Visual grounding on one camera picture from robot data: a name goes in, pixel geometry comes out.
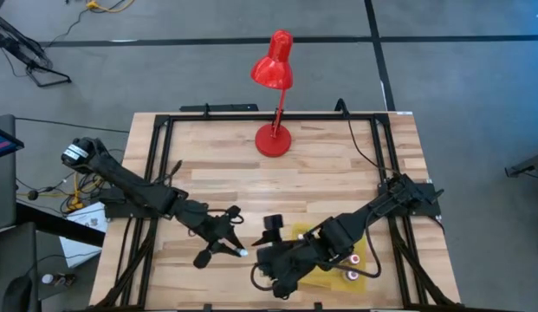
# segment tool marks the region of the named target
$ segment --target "tripod stand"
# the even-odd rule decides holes
[[[15,58],[26,64],[26,75],[39,87],[50,87],[70,83],[68,75],[53,70],[53,62],[45,55],[45,50],[38,42],[20,33],[0,17],[0,49],[9,51]],[[50,73],[63,77],[60,80],[41,83],[35,72]]]

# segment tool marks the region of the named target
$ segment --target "yellow cloth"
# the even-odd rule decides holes
[[[298,234],[303,234],[313,228],[311,224],[297,223],[292,226],[292,239],[297,239]],[[365,270],[365,237],[357,242],[353,247],[353,253],[359,255],[360,262],[354,265],[354,268],[359,270]],[[314,268],[311,273],[307,274],[300,281],[300,289],[302,284],[321,286],[329,288],[331,290],[347,291],[353,293],[365,293],[366,278],[360,276],[355,281],[349,281],[345,277],[345,273],[342,270],[332,269],[330,271],[323,271],[319,267]]]

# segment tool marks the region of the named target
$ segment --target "lamp base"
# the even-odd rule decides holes
[[[272,125],[264,125],[257,130],[255,145],[259,153],[267,157],[280,157],[292,145],[292,135],[288,129],[280,125],[275,138],[272,137]]]

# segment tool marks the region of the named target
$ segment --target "black cable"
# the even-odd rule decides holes
[[[102,127],[88,127],[88,126],[75,125],[75,124],[71,124],[71,123],[67,123],[67,122],[60,122],[60,121],[38,120],[38,119],[23,118],[23,117],[15,117],[15,119],[16,120],[26,120],[26,121],[49,123],[49,124],[60,125],[60,126],[79,127],[79,128],[91,129],[91,130],[108,131],[108,132],[114,132],[114,133],[130,133],[129,131],[124,131],[124,130],[107,129],[107,128],[102,128]]]
[[[428,218],[438,224],[438,226],[442,229],[442,232],[445,234],[445,228],[442,222],[438,221],[435,217],[428,216]]]
[[[55,43],[55,41],[56,41],[57,39],[59,39],[60,37],[62,37],[62,36],[68,36],[68,34],[70,33],[70,30],[72,30],[72,28],[73,28],[74,26],[76,26],[76,24],[78,24],[78,23],[81,21],[81,15],[84,14],[84,13],[86,13],[87,11],[88,11],[88,9],[85,9],[85,10],[83,10],[82,12],[80,12],[80,14],[78,14],[78,20],[76,20],[76,22],[72,23],[72,25],[68,26],[68,30],[67,30],[64,34],[60,34],[60,35],[56,36],[53,40],[51,40],[51,42],[48,44],[47,47],[45,47],[44,50],[46,50],[47,48],[50,48],[50,47],[53,45],[53,43]]]
[[[183,160],[179,160],[176,165],[174,165],[174,167],[171,169],[171,172],[169,174],[166,174],[163,178],[161,177],[158,177],[157,179],[155,179],[152,183],[153,184],[157,184],[157,183],[165,183],[167,180],[168,180],[168,186],[172,186],[172,177],[174,177],[174,175],[176,174],[176,172],[178,172],[178,170],[180,169],[180,167],[182,166],[183,164]]]
[[[365,219],[365,233],[366,233],[366,243],[369,245],[369,249],[371,250],[371,253],[373,254],[374,262],[376,262],[376,267],[377,267],[376,273],[365,272],[363,270],[355,269],[355,268],[352,268],[346,265],[341,265],[341,264],[327,263],[327,262],[316,261],[316,260],[314,262],[321,265],[327,265],[338,270],[352,271],[352,272],[355,272],[357,274],[360,274],[362,276],[366,276],[369,278],[379,277],[380,274],[382,273],[382,265],[380,264],[380,259],[378,255],[376,254],[376,250],[374,250],[373,241],[371,239],[371,232],[369,231],[369,220],[371,219],[372,215],[376,215],[374,211],[370,211]]]
[[[269,287],[263,287],[261,285],[259,285],[256,281],[255,281],[255,269],[257,269],[261,264],[260,263],[254,263],[253,264],[253,268],[251,268],[251,272],[250,272],[250,280],[251,280],[251,283],[253,284],[253,286],[261,291],[271,291],[273,289],[272,286],[269,286]]]
[[[241,215],[237,215],[236,218],[240,218],[239,221],[232,221],[230,220],[230,224],[242,224],[243,223],[243,217]]]
[[[96,174],[87,174],[87,175],[85,175],[84,178],[81,179],[80,182],[78,183],[78,189],[80,190],[80,193],[90,195],[90,197],[91,197],[91,194],[93,194],[94,192],[96,192],[98,190],[101,191],[102,188],[103,188],[103,185],[105,184],[105,181],[102,180],[98,184],[98,181],[100,179],[101,179],[101,177],[96,175]],[[83,188],[88,187],[90,185],[93,185],[94,187],[92,189],[90,189],[89,191],[83,191],[82,190]]]
[[[357,145],[357,141],[355,140],[355,135],[353,134],[353,129],[352,129],[352,121],[350,118],[347,118],[347,125],[349,126],[349,133],[352,135],[352,141],[353,141],[353,144],[355,145],[355,149],[357,150],[357,152],[363,156],[363,158],[368,161],[371,165],[375,166],[377,169],[380,169],[380,170],[387,170],[387,171],[391,171],[391,172],[394,172],[396,174],[401,174],[399,173],[399,171],[397,170],[394,170],[392,168],[386,168],[384,166],[379,166],[377,164],[375,164],[372,160],[370,160],[360,149],[359,149],[359,146]]]
[[[26,273],[24,275],[27,276],[28,273],[30,271],[32,271],[32,269],[34,269],[34,267],[36,267],[38,263],[40,263],[41,261],[43,261],[45,259],[51,258],[51,257],[63,257],[65,259],[71,259],[73,257],[85,257],[85,256],[93,255],[93,254],[97,255],[97,254],[100,254],[100,253],[101,253],[101,251],[94,251],[94,252],[88,252],[87,254],[79,254],[79,255],[74,255],[74,256],[70,256],[70,257],[66,257],[64,255],[49,255],[49,256],[45,256],[43,258],[40,258],[40,259],[36,260],[34,262],[34,264],[32,264],[32,266],[29,267],[28,271],[26,271]]]
[[[26,76],[28,76],[28,74],[26,74],[26,75],[17,75],[16,72],[15,72],[15,67],[12,66],[12,62],[10,61],[9,56],[5,53],[5,51],[3,50],[2,47],[0,47],[0,50],[1,50],[1,52],[3,52],[3,55],[5,55],[5,58],[7,59],[7,62],[9,62],[10,70],[12,71],[12,74],[13,74],[16,78],[22,78],[22,77],[26,77]]]
[[[537,176],[537,175],[534,175],[534,174],[532,174],[532,173],[522,172],[522,174],[528,175],[528,176],[531,177],[531,178],[538,179],[538,176]]]
[[[119,280],[120,268],[122,267],[122,255],[124,255],[124,249],[126,248],[126,237],[128,236],[128,230],[130,229],[130,223],[132,223],[132,218],[128,218],[128,222],[126,222],[126,228],[124,229],[124,234],[122,236],[122,245],[120,246],[119,264],[116,266],[116,278],[115,278],[115,281]]]
[[[61,212],[61,214],[63,215],[63,217],[66,217],[68,214],[67,214],[65,211],[62,210],[62,207],[68,203],[68,201],[72,198],[72,196],[74,196],[74,195],[67,196],[67,197],[61,202],[61,205],[59,205],[59,211]]]
[[[52,186],[44,186],[44,187],[39,187],[39,188],[36,188],[36,187],[32,187],[30,185],[27,185],[26,183],[22,182],[18,177],[16,177],[16,181],[18,181],[21,185],[24,185],[26,186],[27,188],[29,188],[30,190],[33,190],[33,191],[38,191],[38,192],[44,192],[45,190],[47,189],[50,189],[51,191],[53,190],[57,190],[63,194],[67,194],[65,191],[61,190],[59,188],[59,186],[61,186],[61,184],[65,183],[66,180],[68,178],[70,178],[70,176],[72,176],[73,174],[75,174],[75,172],[71,172],[69,174],[67,174],[64,178],[61,179],[61,181],[59,181],[59,183],[57,183],[56,185],[52,185]]]

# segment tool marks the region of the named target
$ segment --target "table leg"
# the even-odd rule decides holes
[[[26,222],[35,223],[36,229],[39,231],[97,247],[101,247],[103,245],[103,239],[105,239],[105,233],[102,231],[97,231],[85,225],[39,211],[36,208],[16,203],[16,224]]]

